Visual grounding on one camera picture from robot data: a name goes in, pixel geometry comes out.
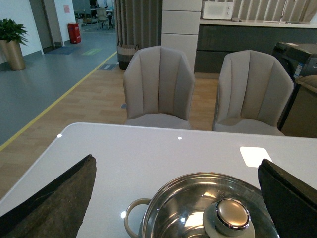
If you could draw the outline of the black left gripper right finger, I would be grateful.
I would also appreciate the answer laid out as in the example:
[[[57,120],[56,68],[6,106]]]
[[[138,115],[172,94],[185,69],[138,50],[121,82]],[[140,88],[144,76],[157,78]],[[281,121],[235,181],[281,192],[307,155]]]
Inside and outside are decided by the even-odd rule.
[[[258,181],[266,208],[281,238],[317,236],[317,190],[263,159]]]

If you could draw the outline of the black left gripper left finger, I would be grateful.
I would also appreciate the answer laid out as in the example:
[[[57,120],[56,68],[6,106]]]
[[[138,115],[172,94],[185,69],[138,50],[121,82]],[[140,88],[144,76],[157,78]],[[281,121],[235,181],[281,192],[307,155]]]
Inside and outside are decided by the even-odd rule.
[[[96,159],[88,155],[0,218],[2,238],[74,238],[92,197]]]

